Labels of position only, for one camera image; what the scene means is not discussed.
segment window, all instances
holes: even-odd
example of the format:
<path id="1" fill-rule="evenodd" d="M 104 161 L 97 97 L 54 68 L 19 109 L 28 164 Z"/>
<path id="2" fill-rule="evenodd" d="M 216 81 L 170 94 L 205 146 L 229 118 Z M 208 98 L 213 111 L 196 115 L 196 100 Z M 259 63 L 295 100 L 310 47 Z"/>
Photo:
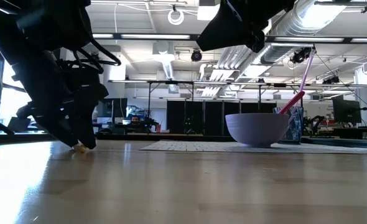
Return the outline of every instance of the window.
<path id="1" fill-rule="evenodd" d="M 27 93 L 13 89 L 3 88 L 0 105 L 0 123 L 8 126 L 9 121 L 22 106 L 25 106 L 31 99 Z"/>
<path id="2" fill-rule="evenodd" d="M 12 76 L 15 75 L 14 70 L 12 69 L 12 66 L 8 64 L 7 61 L 4 62 L 4 74 L 2 75 L 2 82 L 8 85 L 17 86 L 23 88 L 23 85 L 19 81 L 14 81 L 12 79 Z"/>

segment pink handle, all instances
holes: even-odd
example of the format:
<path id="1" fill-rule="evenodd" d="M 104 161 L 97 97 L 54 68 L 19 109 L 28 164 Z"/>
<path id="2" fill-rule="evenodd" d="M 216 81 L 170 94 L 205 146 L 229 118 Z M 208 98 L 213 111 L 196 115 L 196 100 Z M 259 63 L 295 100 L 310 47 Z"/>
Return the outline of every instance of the pink handle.
<path id="1" fill-rule="evenodd" d="M 295 105 L 303 96 L 305 95 L 304 91 L 300 91 L 298 92 L 293 99 L 291 99 L 280 111 L 279 114 L 285 114 L 290 107 L 292 107 L 293 105 Z"/>

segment blue container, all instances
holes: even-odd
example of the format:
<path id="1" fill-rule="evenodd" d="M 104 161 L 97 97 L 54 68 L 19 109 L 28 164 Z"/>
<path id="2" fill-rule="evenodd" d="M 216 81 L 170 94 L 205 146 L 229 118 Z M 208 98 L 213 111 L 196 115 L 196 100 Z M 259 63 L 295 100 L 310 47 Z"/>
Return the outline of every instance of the blue container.
<path id="1" fill-rule="evenodd" d="M 282 108 L 274 108 L 273 112 L 278 113 L 281 109 Z M 279 143 L 301 144 L 302 127 L 304 125 L 304 109 L 300 106 L 291 107 L 286 114 L 290 116 L 289 126 Z"/>

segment white bowl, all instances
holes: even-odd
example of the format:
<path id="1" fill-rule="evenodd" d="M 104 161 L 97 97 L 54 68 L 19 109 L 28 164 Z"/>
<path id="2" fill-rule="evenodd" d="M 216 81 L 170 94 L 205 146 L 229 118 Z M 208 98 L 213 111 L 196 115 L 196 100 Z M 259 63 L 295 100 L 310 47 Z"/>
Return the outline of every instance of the white bowl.
<path id="1" fill-rule="evenodd" d="M 270 147 L 281 140 L 289 125 L 289 115 L 245 113 L 226 115 L 232 137 L 250 147 Z"/>

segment black partition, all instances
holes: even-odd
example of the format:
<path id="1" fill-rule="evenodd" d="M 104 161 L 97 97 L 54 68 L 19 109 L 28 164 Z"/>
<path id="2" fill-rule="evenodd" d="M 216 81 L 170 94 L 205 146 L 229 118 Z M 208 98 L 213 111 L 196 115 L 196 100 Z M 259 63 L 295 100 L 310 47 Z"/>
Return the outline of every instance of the black partition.
<path id="1" fill-rule="evenodd" d="M 205 102 L 205 135 L 222 136 L 222 102 Z"/>
<path id="2" fill-rule="evenodd" d="M 229 115 L 229 114 L 237 114 L 240 113 L 240 104 L 239 103 L 229 103 L 229 102 L 224 102 L 223 103 L 223 107 L 224 107 L 224 127 L 223 127 L 223 135 L 224 136 L 231 136 L 229 131 L 228 131 L 228 127 L 226 125 L 226 120 L 225 120 L 225 116 Z"/>
<path id="3" fill-rule="evenodd" d="M 202 101 L 186 101 L 186 117 L 192 119 L 192 130 L 196 134 L 203 134 L 203 102 Z"/>
<path id="4" fill-rule="evenodd" d="M 273 113 L 276 103 L 261 103 L 261 110 L 258 111 L 258 103 L 241 103 L 242 113 Z"/>
<path id="5" fill-rule="evenodd" d="M 170 133 L 183 134 L 185 121 L 185 102 L 167 101 L 167 129 Z"/>

